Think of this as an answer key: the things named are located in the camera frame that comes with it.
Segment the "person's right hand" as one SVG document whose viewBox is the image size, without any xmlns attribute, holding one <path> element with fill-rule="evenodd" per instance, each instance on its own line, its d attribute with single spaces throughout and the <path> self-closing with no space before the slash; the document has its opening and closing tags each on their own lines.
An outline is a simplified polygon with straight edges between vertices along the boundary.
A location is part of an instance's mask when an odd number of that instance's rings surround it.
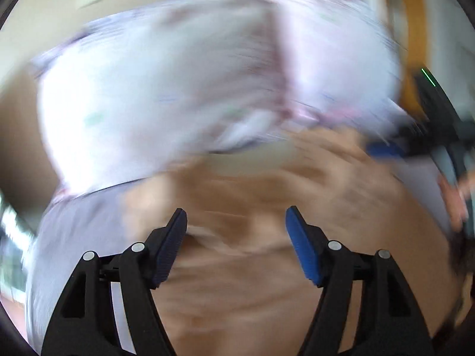
<svg viewBox="0 0 475 356">
<path fill-rule="evenodd" d="M 462 231 L 462 225 L 468 219 L 466 201 L 474 190 L 475 173 L 469 171 L 456 185 L 451 185 L 445 176 L 440 175 L 438 185 L 449 215 L 451 228 L 454 232 Z"/>
</svg>

